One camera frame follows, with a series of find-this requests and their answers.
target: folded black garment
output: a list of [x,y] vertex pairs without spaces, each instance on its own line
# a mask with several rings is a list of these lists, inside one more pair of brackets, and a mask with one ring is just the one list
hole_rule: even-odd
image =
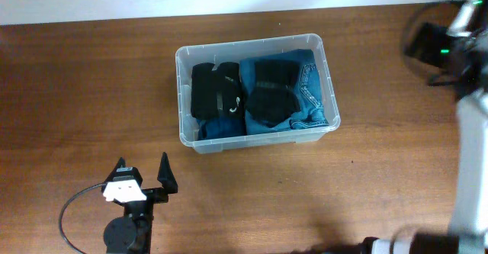
[[273,127],[300,111],[294,94],[300,66],[290,60],[264,59],[255,63],[255,87],[246,109],[257,121]]
[[244,115],[238,63],[213,63],[193,66],[191,73],[191,116],[198,120]]

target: folded clothing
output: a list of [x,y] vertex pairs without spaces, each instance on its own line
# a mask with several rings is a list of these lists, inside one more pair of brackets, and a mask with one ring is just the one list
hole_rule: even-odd
[[244,115],[238,63],[193,66],[191,73],[191,116],[198,120]]
[[289,60],[255,62],[255,87],[245,106],[255,120],[274,127],[300,110],[293,92],[299,70],[298,64]]
[[198,140],[213,140],[246,135],[244,119],[220,117],[208,121],[197,120],[200,130]]
[[272,133],[329,125],[323,110],[320,77],[313,51],[293,50],[286,53],[241,60],[240,75],[244,95],[249,95],[254,91],[257,76],[255,63],[264,59],[293,61],[299,66],[298,81],[293,87],[293,92],[299,101],[300,111],[293,113],[288,119],[274,125],[267,121],[256,120],[249,110],[246,110],[244,118],[246,120],[247,134]]

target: folded blue jeans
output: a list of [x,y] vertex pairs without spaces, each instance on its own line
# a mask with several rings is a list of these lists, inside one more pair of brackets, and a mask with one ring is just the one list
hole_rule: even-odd
[[197,119],[197,123],[200,126],[198,140],[213,140],[246,135],[246,126],[242,118],[220,117],[206,121]]
[[301,110],[293,113],[287,120],[274,127],[269,127],[264,121],[254,120],[252,115],[246,111],[245,120],[248,135],[324,127],[329,125],[323,110],[319,71],[317,70],[312,50],[299,49],[286,53],[241,60],[240,75],[242,90],[244,91],[245,96],[249,97],[254,89],[255,62],[261,59],[285,59],[295,61],[300,65],[300,74],[298,76],[298,82],[294,87],[294,93],[300,102]]

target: storage box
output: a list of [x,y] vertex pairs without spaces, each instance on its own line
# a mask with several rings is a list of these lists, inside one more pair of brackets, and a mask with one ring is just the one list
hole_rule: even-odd
[[[198,63],[238,63],[241,59],[288,52],[295,49],[310,49],[315,56],[322,89],[322,102],[328,127],[264,133],[216,140],[197,140],[199,126],[191,116],[191,70]],[[232,43],[216,43],[182,47],[176,51],[176,80],[178,85],[178,115],[180,140],[198,153],[214,153],[222,150],[276,143],[304,143],[316,141],[325,133],[336,130],[340,123],[332,80],[327,67],[322,39],[316,34],[276,37],[264,40],[246,40]]]

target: wood surface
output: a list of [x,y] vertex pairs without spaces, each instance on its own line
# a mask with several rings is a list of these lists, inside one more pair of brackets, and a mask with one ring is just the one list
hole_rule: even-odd
[[[0,252],[70,253],[57,230],[64,202],[121,156],[143,187],[158,186],[163,151],[179,193],[155,206],[153,253],[282,253],[389,238],[408,223],[445,228],[458,127],[453,93],[425,86],[400,59],[418,7],[0,27]],[[304,33],[323,39],[338,130],[209,155],[181,144],[179,47]],[[66,233],[103,253],[103,230],[122,213],[90,192],[68,208]]]

